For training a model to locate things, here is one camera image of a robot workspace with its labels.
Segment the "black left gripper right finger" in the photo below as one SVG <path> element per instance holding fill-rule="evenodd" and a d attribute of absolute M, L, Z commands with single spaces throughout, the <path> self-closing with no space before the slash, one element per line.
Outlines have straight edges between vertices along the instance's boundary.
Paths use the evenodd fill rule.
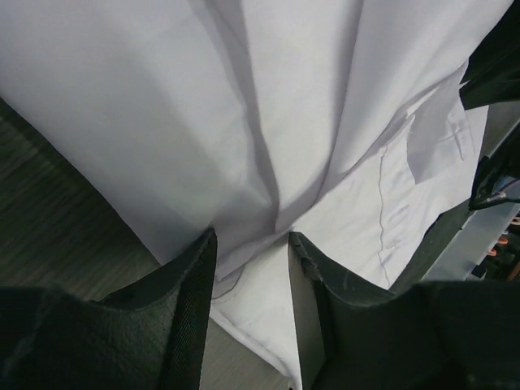
<path fill-rule="evenodd" d="M 516 389 L 519 284 L 433 281 L 395 294 L 288 236 L 304 389 Z"/>

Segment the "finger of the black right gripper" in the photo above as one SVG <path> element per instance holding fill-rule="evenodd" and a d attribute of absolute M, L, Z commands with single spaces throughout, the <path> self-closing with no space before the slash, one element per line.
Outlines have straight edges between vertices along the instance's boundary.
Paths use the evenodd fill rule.
<path fill-rule="evenodd" d="M 519 99 L 519 34 L 519 1 L 515 0 L 470 56 L 460 88 L 465 109 Z"/>

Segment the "white long sleeve shirt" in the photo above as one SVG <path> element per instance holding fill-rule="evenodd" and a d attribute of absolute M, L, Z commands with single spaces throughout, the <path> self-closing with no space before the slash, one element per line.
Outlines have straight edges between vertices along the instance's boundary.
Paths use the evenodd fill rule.
<path fill-rule="evenodd" d="M 469 57 L 508 1 L 4 1 L 1 95 L 160 262 L 213 227 L 212 318 L 301 383 L 290 231 L 389 288 L 469 198 Z"/>

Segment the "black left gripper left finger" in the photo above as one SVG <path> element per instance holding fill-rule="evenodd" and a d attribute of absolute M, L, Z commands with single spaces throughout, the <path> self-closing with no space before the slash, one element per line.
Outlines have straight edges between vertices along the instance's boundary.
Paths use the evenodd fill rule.
<path fill-rule="evenodd" d="M 209 229 L 100 301 L 59 288 L 2 288 L 2 388 L 198 388 L 216 255 Z"/>

